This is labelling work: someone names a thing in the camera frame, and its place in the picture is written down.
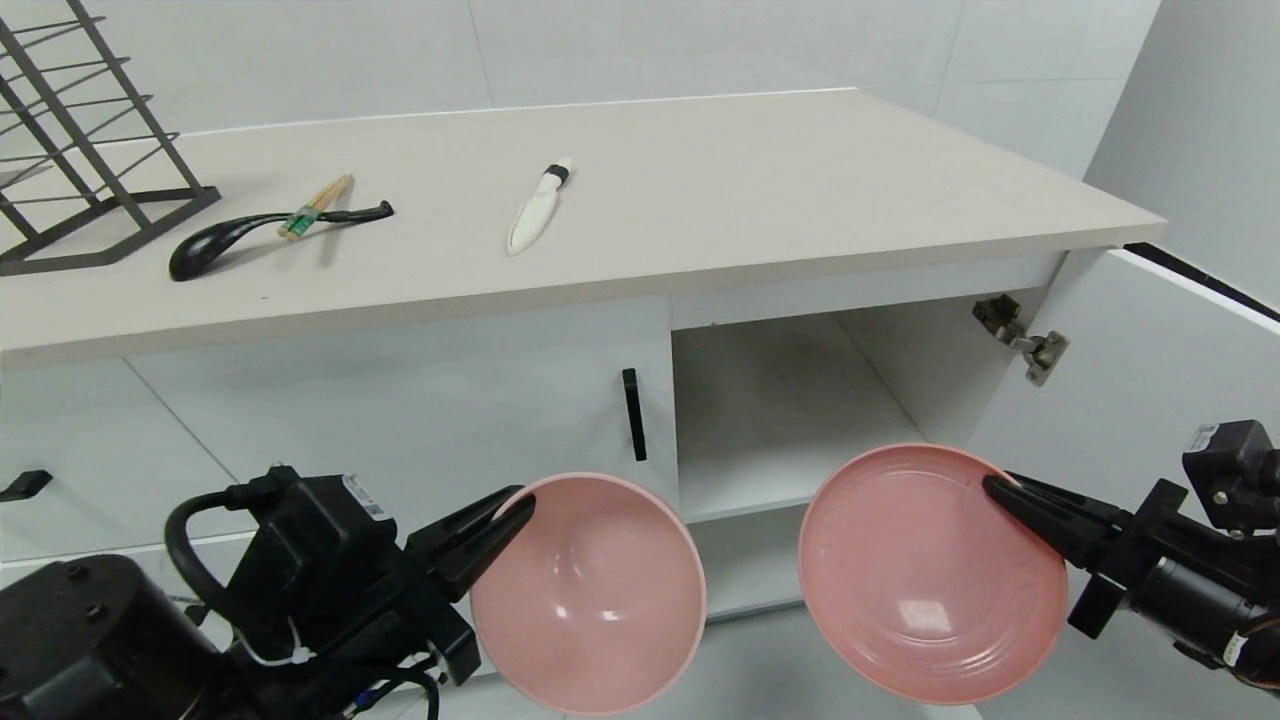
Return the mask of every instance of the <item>black metal rack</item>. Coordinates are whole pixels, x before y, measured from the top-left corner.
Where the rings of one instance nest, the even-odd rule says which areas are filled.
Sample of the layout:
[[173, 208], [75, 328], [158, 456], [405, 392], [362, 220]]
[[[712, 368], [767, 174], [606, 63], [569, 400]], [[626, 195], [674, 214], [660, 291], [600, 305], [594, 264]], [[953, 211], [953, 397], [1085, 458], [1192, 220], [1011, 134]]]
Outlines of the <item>black metal rack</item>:
[[[174, 147], [173, 141], [178, 137], [178, 133], [165, 132], [160, 127], [160, 123], [147, 108], [147, 101], [151, 100], [151, 96], [140, 95], [133, 82], [124, 73], [123, 65], [129, 59], [116, 58], [102, 38], [97, 23], [104, 18], [90, 15], [79, 0], [65, 1], [72, 17], [63, 22], [12, 29], [0, 18], [0, 50], [3, 50], [0, 53], [0, 100], [10, 108], [10, 110], [0, 110], [0, 136], [26, 129], [31, 138], [41, 147], [41, 151], [36, 154], [10, 158], [0, 156], [0, 168], [20, 163], [15, 170], [0, 173], [0, 214], [26, 238], [18, 245], [0, 252], [0, 275], [109, 265], [160, 237], [196, 213], [212, 205], [220, 197], [218, 188], [200, 184], [191, 168], [187, 167]], [[29, 53], [32, 47], [51, 40], [73, 37], [74, 33], [83, 33], [88, 38], [97, 54], [96, 59], [49, 67], [38, 67], [36, 60], [32, 59]], [[17, 67], [17, 74], [5, 77], [12, 72], [10, 63], [5, 60], [12, 61], [12, 65]], [[82, 70], [82, 74], [72, 82], [58, 87], [50, 82], [50, 74], [61, 74], [68, 70]], [[104, 85], [106, 79], [115, 81], [115, 87], [111, 92], [106, 94], [106, 97], [74, 102], [65, 101], [68, 91], [82, 87], [84, 83], [102, 76], [108, 76], [100, 81]], [[29, 85], [38, 99], [32, 102], [24, 101], [15, 87], [18, 82]], [[120, 111], [113, 113], [93, 127], [84, 129], [77, 122], [76, 113], [82, 108], [109, 106], [113, 104], [122, 105]], [[146, 124], [148, 131], [146, 135], [131, 137], [99, 136], [99, 133], [116, 120], [134, 113]], [[65, 135], [68, 142], [59, 145], [54, 140], [54, 135]], [[100, 152], [100, 146], [104, 143], [150, 143], [151, 141], [155, 142], [154, 147], [150, 147], [141, 158], [119, 170], [114, 170]], [[123, 182], [124, 176], [159, 152], [168, 155], [174, 169], [182, 176], [186, 187], [142, 192], [131, 192], [127, 190]], [[76, 156], [83, 159], [92, 172], [99, 176], [100, 182], [96, 187], [76, 168], [76, 164], [72, 161]], [[6, 191], [14, 184], [50, 168], [56, 168], [61, 172], [72, 192], [56, 192], [50, 196], [23, 199], [10, 199], [6, 196]], [[87, 206], [45, 229], [37, 229], [28, 217], [19, 210], [22, 205], [58, 201], [83, 201]], [[147, 202], [173, 201], [183, 202], [155, 219], [148, 218], [142, 210], [142, 205]], [[58, 240], [115, 210], [128, 214], [129, 219], [138, 228], [115, 245], [99, 252], [32, 258], [32, 255], [49, 247]]]

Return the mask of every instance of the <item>pink bowl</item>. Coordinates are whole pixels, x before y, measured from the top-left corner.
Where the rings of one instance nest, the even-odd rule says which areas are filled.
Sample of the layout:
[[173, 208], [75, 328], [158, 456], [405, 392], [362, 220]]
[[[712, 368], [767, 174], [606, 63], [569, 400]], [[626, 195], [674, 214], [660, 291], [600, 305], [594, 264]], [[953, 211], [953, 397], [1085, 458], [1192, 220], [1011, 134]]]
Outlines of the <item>pink bowl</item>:
[[895, 445], [836, 471], [800, 528], [800, 587], [831, 647], [882, 688], [968, 705], [1030, 676], [1066, 615], [1066, 568], [982, 489], [998, 468]]
[[616, 715], [657, 698], [694, 659], [707, 621], [707, 578], [685, 524], [609, 475], [538, 480], [503, 510], [529, 493], [532, 520], [471, 591], [489, 659], [557, 712]]

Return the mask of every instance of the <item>cabinet handle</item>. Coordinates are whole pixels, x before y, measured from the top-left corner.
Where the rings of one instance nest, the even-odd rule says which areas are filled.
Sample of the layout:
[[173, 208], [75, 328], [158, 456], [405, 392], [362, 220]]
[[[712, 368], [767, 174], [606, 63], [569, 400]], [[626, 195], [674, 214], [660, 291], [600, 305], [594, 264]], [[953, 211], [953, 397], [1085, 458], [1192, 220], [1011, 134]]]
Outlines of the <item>cabinet handle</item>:
[[640, 382], [636, 369], [622, 370], [622, 389], [627, 393], [627, 419], [631, 420], [631, 446], [636, 451], [636, 462], [649, 459], [649, 448], [644, 439], [644, 416], [640, 414]]
[[40, 491], [45, 489], [45, 486], [54, 477], [46, 470], [28, 470], [9, 483], [4, 492], [0, 492], [0, 502], [31, 500], [40, 495]]

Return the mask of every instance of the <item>countertop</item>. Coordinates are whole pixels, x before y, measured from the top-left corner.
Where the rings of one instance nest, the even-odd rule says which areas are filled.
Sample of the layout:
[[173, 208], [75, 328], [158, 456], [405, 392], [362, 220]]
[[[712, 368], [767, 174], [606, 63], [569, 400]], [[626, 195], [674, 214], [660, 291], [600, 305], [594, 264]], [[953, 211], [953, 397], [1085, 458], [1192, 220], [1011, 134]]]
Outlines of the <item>countertop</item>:
[[[0, 368], [1100, 247], [1153, 240], [1164, 223], [858, 90], [338, 120], [178, 147], [223, 200], [114, 265], [0, 278]], [[119, 167], [138, 150], [108, 152]], [[516, 210], [563, 156], [576, 172], [556, 217], [508, 258]], [[169, 279], [196, 229], [292, 211], [342, 173], [356, 176], [342, 206], [385, 199], [396, 217], [317, 225], [292, 246], [270, 225], [209, 275]], [[178, 182], [160, 154], [127, 184]], [[102, 220], [55, 249], [122, 227]]]

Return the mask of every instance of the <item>metal hinge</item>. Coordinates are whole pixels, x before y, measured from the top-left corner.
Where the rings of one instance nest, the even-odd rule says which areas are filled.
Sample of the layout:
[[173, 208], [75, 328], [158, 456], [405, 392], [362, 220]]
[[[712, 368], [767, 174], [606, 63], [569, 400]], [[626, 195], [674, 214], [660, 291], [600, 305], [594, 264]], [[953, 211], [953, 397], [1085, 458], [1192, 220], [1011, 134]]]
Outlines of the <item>metal hinge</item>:
[[987, 328], [1001, 345], [1023, 354], [1023, 360], [1027, 360], [1028, 365], [1027, 379], [1041, 387], [1066, 352], [1070, 341], [1053, 331], [1046, 336], [1027, 337], [1027, 328], [1018, 322], [1018, 313], [1021, 309], [1016, 300], [1001, 295], [974, 302], [973, 316], [978, 318], [982, 327]]

